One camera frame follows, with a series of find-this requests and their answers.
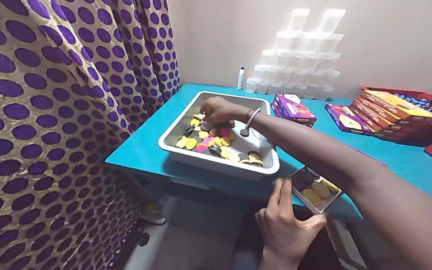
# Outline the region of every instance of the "blue table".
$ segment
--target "blue table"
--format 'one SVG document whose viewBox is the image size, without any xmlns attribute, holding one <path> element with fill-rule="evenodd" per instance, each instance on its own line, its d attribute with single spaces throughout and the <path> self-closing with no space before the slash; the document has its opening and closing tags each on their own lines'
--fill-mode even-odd
<svg viewBox="0 0 432 270">
<path fill-rule="evenodd" d="M 303 164 L 280 149 L 278 150 L 281 164 L 279 172 L 274 176 L 264 177 L 260 181 L 250 181 L 175 162 L 169 158 L 168 152 L 159 148 L 159 137 L 200 91 L 261 98 L 269 102 L 273 101 L 274 98 L 271 95 L 249 94 L 231 87 L 187 83 L 133 135 L 118 147 L 116 151 L 106 159 L 106 162 L 136 169 L 140 173 L 179 179 L 180 181 L 187 182 L 191 186 L 217 190 L 225 194 L 240 196 L 246 199 L 267 201 L 272 189 L 272 180 L 274 180 L 277 175 L 289 175 L 303 167 Z M 303 101 L 318 117 L 313 127 L 314 129 L 324 132 L 388 164 L 389 169 L 394 173 L 432 196 L 432 157 L 423 151 L 423 147 L 395 144 L 374 137 L 341 132 L 324 109 L 326 102 L 317 100 Z M 351 103 L 351 100 L 335 99 L 332 103 L 348 105 Z M 293 204 L 304 206 L 294 195 Z M 361 218 L 356 206 L 345 194 L 333 201 L 327 211 L 350 218 Z"/>
</svg>

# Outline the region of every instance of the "stacked boxes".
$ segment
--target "stacked boxes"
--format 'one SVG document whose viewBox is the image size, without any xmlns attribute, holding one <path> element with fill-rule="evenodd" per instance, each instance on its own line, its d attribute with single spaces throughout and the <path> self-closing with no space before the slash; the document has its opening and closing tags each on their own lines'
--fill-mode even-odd
<svg viewBox="0 0 432 270">
<path fill-rule="evenodd" d="M 297 95 L 276 94 L 271 109 L 277 117 L 309 127 L 313 127 L 317 120 Z"/>
</svg>

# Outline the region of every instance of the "purple polka dot curtain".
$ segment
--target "purple polka dot curtain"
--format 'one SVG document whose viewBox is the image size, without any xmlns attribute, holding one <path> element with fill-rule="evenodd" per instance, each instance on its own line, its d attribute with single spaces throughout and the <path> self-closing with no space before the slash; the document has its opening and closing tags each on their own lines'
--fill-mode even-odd
<svg viewBox="0 0 432 270">
<path fill-rule="evenodd" d="M 180 89 L 172 38 L 166 0 L 0 0 L 0 269 L 111 266 L 144 196 L 104 160 Z"/>
</svg>

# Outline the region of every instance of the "bangle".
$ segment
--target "bangle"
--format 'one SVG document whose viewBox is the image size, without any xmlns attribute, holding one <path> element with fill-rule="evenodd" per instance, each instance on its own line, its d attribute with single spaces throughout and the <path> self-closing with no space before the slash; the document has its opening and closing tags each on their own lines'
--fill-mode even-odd
<svg viewBox="0 0 432 270">
<path fill-rule="evenodd" d="M 248 129 L 249 125 L 251 124 L 251 121 L 253 121 L 253 119 L 255 118 L 256 114 L 258 114 L 261 111 L 261 108 L 258 108 L 249 118 L 248 123 L 246 124 L 246 127 L 244 129 Z"/>
</svg>

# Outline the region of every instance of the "plastic tray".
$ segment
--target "plastic tray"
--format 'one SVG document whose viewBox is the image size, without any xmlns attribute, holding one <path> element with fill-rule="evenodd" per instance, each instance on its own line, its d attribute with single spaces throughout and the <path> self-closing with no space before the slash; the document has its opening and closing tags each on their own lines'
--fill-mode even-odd
<svg viewBox="0 0 432 270">
<path fill-rule="evenodd" d="M 245 124 L 239 121 L 235 121 L 235 127 L 233 128 L 237 138 L 231 142 L 231 150 L 237 153 L 247 153 L 251 150 L 258 151 L 263 162 L 262 168 L 226 160 L 216 156 L 209 156 L 202 153 L 184 150 L 175 146 L 177 141 L 183 136 L 184 131 L 193 118 L 193 115 L 199 113 L 203 101 L 211 97 L 222 97 L 227 101 L 251 109 L 261 108 L 260 114 L 271 114 L 269 102 L 264 99 L 238 95 L 225 95 L 207 91 L 199 92 L 159 138 L 159 147 L 162 150 L 168 151 L 171 159 L 176 162 L 187 163 L 240 178 L 256 181 L 265 175 L 276 173 L 279 170 L 279 159 L 275 146 L 265 141 L 266 138 L 254 129 L 251 129 L 252 131 L 249 132 L 249 137 L 242 137 L 240 135 L 240 130 L 244 128 Z"/>
</svg>

